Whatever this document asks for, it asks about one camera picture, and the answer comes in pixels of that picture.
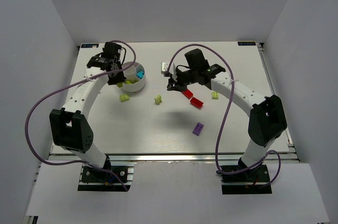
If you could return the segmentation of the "purple flat lego brick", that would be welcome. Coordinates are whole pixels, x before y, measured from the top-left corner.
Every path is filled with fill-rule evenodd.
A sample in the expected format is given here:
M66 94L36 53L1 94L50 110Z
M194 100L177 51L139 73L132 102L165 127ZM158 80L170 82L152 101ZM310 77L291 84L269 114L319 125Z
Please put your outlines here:
M196 126L194 127L192 134L196 136L200 136L202 130L203 130L204 125L201 123L197 123Z

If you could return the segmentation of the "red lego long brick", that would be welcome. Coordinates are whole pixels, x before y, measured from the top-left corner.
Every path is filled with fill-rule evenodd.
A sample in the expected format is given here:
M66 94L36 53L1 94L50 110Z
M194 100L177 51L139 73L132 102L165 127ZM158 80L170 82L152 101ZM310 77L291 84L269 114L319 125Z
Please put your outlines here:
M183 91L182 94L187 98L187 99L191 99L193 97L193 93L191 91L189 91L188 89Z

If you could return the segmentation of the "white divided round container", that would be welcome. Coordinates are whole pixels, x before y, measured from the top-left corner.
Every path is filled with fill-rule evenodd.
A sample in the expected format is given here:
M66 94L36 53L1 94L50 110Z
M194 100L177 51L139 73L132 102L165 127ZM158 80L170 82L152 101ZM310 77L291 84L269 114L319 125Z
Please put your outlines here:
M130 67L127 70L123 71L126 80L130 80L130 81L135 80L137 82L135 84L132 84L132 85L127 85L127 84L125 84L125 82L123 82L122 90L124 90L126 92L138 92L138 91L142 90L146 85L145 69L140 63L137 63L137 62L135 62L133 64L132 64L132 62L125 62L122 65L122 68L124 69L128 66L130 66ZM143 70L145 72L145 74L144 74L143 79L139 80L136 77L136 73L137 73L137 71L141 71L141 70Z

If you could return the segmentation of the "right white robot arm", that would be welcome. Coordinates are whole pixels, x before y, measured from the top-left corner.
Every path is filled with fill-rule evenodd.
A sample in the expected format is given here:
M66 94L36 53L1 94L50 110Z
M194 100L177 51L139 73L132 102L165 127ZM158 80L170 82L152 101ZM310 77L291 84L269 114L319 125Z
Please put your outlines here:
M238 106L249 118L249 144L239 159L239 172L252 170L272 153L273 142L286 130L287 121L281 99L276 95L265 96L251 90L234 78L229 64L224 67L210 65L201 51L202 45L187 52L188 63L182 71L171 60L162 71L168 78L168 91L183 92L187 86L198 83L228 98L224 117L227 117L232 104Z

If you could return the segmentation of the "red lego short brick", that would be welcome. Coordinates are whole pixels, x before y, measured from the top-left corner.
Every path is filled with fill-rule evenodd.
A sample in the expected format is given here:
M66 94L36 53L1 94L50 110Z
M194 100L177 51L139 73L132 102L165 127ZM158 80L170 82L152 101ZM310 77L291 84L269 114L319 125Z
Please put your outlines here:
M196 107L197 109L201 109L201 108L203 107L203 105L204 105L204 102L198 100L198 99L195 98L195 97L192 97L192 98L190 99L190 103L191 103L191 105L193 105L193 106Z

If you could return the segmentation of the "left blue table label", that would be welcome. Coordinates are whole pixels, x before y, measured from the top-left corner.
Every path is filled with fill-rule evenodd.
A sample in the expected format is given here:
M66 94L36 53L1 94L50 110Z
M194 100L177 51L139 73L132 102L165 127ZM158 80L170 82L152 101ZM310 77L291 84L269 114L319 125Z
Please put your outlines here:
M96 43L85 43L85 44L81 44L81 48L82 49L86 49L86 48L98 48L99 44Z

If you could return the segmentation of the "right blue table label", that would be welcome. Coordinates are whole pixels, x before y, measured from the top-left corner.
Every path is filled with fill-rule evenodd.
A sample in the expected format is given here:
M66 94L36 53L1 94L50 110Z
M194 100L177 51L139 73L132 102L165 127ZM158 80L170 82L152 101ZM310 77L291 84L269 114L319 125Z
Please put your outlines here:
M256 46L255 42L252 41L238 41L238 46Z

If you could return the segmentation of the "blue table label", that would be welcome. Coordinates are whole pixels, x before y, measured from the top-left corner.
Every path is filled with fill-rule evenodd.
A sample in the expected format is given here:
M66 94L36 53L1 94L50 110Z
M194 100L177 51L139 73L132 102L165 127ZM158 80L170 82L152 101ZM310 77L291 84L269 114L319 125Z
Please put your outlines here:
M238 41L238 46L256 46L255 42L252 41Z
M85 43L85 44L81 44L81 48L82 49L86 49L86 48L98 48L99 44L96 43Z

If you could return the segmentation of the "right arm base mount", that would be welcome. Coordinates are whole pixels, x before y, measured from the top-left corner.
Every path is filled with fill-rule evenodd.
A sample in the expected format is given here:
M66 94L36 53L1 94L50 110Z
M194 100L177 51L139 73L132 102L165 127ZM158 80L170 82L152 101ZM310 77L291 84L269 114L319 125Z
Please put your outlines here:
M223 195L272 194L271 185L267 185L269 172L264 164L240 174L225 175L220 171L216 174L221 178Z

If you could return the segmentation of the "light green lego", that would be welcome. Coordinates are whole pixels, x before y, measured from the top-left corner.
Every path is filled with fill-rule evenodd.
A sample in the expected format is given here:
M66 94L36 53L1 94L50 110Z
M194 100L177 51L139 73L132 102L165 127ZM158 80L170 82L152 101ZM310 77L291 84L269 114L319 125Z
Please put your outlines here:
M215 91L213 91L213 92L211 93L211 98L212 98L212 99L214 99L214 100L217 100L217 99L219 99L219 93L218 93L218 92L215 92Z
M154 103L159 105L162 102L162 96L161 95L156 95L154 98Z
M129 101L130 100L130 97L128 94L122 94L119 96L119 100L120 102L126 102L126 101Z

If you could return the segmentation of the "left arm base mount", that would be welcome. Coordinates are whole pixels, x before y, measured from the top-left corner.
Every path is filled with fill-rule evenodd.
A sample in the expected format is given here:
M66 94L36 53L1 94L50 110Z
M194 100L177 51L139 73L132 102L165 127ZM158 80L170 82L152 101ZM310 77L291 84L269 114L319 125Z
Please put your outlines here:
M132 184L134 167L107 159L104 169L115 175L83 165L79 177L78 191L82 192L127 192Z

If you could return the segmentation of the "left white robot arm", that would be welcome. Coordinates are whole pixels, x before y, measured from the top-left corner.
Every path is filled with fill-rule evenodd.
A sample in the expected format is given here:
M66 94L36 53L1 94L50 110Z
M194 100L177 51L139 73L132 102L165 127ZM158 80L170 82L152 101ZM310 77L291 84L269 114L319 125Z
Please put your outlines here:
M124 80L120 55L123 47L107 42L102 52L91 57L83 79L71 98L49 115L54 145L68 150L82 161L100 169L110 169L108 156L93 143L94 133L88 123L90 109L106 84L115 85Z

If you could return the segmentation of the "cyan lego brick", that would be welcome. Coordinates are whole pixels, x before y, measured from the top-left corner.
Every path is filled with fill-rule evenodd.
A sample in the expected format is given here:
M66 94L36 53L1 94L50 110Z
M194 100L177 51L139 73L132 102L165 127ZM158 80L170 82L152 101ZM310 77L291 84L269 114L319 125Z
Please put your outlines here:
M145 74L145 72L143 70L137 71L137 73L136 73L137 79L139 79L139 80L143 79L144 74Z

